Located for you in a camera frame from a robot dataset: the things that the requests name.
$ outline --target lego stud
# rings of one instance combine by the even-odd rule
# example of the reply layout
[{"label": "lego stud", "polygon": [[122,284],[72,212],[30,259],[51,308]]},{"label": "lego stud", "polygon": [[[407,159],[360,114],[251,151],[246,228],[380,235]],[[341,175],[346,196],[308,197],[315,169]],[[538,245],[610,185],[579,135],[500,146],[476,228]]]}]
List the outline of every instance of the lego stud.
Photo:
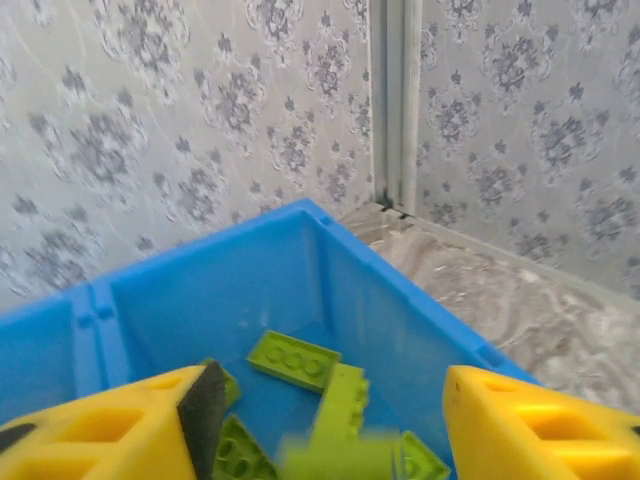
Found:
[{"label": "lego stud", "polygon": [[416,477],[416,474],[418,473],[418,464],[413,460],[413,458],[405,458],[404,468],[406,470],[407,477],[410,479]]},{"label": "lego stud", "polygon": [[356,410],[351,414],[351,424],[357,430],[362,428],[362,424],[364,423],[364,415],[362,415],[362,411]]},{"label": "lego stud", "polygon": [[310,377],[318,377],[324,370],[324,364],[317,358],[311,358],[304,363],[304,371]]},{"label": "lego stud", "polygon": [[218,447],[218,453],[216,454],[220,460],[227,460],[231,456],[231,452],[235,450],[236,442],[230,438],[225,438]]},{"label": "lego stud", "polygon": [[284,349],[280,345],[271,345],[267,346],[267,351],[265,352],[265,357],[271,363],[280,363],[282,361],[282,357],[284,355]]},{"label": "lego stud", "polygon": [[369,403],[369,380],[363,380],[358,389],[356,401],[362,403],[363,408]]},{"label": "lego stud", "polygon": [[251,478],[250,470],[251,464],[245,458],[239,458],[238,461],[231,469],[233,478]]},{"label": "lego stud", "polygon": [[347,438],[356,438],[358,436],[358,429],[356,427],[347,428]]},{"label": "lego stud", "polygon": [[353,404],[353,414],[362,416],[364,414],[364,405],[362,402],[357,402]]},{"label": "lego stud", "polygon": [[290,370],[298,370],[302,367],[304,363],[304,358],[302,358],[302,354],[300,352],[291,352],[284,360],[284,364]]}]

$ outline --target lego brick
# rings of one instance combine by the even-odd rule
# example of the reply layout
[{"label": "lego brick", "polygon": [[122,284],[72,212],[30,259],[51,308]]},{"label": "lego brick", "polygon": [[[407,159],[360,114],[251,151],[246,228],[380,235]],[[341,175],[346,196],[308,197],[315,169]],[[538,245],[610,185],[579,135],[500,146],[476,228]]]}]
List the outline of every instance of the lego brick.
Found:
[{"label": "lego brick", "polygon": [[447,467],[418,436],[407,431],[402,434],[405,472],[408,480],[447,480]]},{"label": "lego brick", "polygon": [[364,378],[364,370],[336,364],[313,422],[312,439],[356,438],[364,423],[368,402],[369,382]]},{"label": "lego brick", "polygon": [[330,437],[311,442],[285,439],[281,448],[282,480],[403,480],[397,434],[362,435],[352,441]]},{"label": "lego brick", "polygon": [[333,350],[269,330],[248,360],[261,372],[322,393],[340,358]]},{"label": "lego brick", "polygon": [[470,366],[443,406],[459,478],[640,478],[640,416]]},{"label": "lego brick", "polygon": [[[201,365],[207,365],[208,363],[213,362],[213,358],[205,358]],[[240,390],[240,385],[238,385],[238,381],[227,372],[224,368],[222,369],[222,374],[224,375],[224,390],[225,390],[225,408],[229,410],[231,406],[236,403],[240,397],[242,396],[242,390]]]},{"label": "lego brick", "polygon": [[222,479],[278,479],[276,468],[235,415],[222,425],[213,472]]}]

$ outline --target patterned wallpaper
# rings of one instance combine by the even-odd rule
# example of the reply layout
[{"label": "patterned wallpaper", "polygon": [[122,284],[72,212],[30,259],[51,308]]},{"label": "patterned wallpaper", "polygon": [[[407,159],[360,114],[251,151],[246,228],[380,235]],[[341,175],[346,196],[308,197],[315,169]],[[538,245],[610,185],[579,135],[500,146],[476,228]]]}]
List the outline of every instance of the patterned wallpaper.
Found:
[{"label": "patterned wallpaper", "polygon": [[640,2],[425,0],[420,216],[640,299]]},{"label": "patterned wallpaper", "polygon": [[369,200],[367,0],[0,2],[0,310]]}]

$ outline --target gray marble tile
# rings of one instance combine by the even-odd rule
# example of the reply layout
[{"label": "gray marble tile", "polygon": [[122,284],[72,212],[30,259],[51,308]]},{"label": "gray marble tile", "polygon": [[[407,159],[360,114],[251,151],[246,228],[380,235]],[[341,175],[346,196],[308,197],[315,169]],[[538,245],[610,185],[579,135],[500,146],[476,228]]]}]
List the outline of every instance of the gray marble tile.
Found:
[{"label": "gray marble tile", "polygon": [[640,414],[640,317],[368,205],[343,224],[551,388]]}]

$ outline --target black rubber pad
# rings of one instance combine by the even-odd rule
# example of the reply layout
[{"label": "black rubber pad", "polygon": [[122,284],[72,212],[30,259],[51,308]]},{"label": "black rubber pad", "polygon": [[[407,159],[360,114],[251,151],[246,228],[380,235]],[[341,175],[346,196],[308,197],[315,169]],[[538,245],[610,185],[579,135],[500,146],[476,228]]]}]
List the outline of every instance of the black rubber pad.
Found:
[{"label": "black rubber pad", "polygon": [[225,410],[224,376],[209,363],[178,405],[184,441],[198,480],[211,480]]},{"label": "black rubber pad", "polygon": [[0,430],[0,454],[31,433],[35,428],[36,426],[33,423],[21,423],[6,430]]}]

